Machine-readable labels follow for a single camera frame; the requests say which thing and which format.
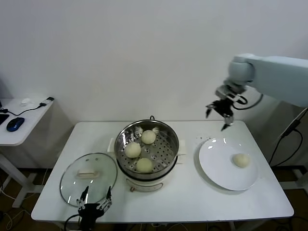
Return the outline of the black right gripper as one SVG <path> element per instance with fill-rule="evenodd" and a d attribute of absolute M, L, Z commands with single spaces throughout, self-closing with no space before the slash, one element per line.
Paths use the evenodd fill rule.
<path fill-rule="evenodd" d="M 232 100 L 217 100 L 206 106 L 205 117 L 208 118 L 212 110 L 215 110 L 224 118 L 224 125 L 221 131 L 226 130 L 233 125 L 233 111 L 231 109 L 233 105 Z"/>

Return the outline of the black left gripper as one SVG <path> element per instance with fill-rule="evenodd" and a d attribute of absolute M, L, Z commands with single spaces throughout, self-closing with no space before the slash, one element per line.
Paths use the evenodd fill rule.
<path fill-rule="evenodd" d="M 85 188 L 79 199 L 77 199 L 78 214 L 81 217 L 80 228 L 82 231 L 91 231 L 94 228 L 96 219 L 101 217 L 100 209 L 109 209 L 112 205 L 111 186 L 109 186 L 106 197 L 100 204 L 86 204 L 89 186 Z"/>

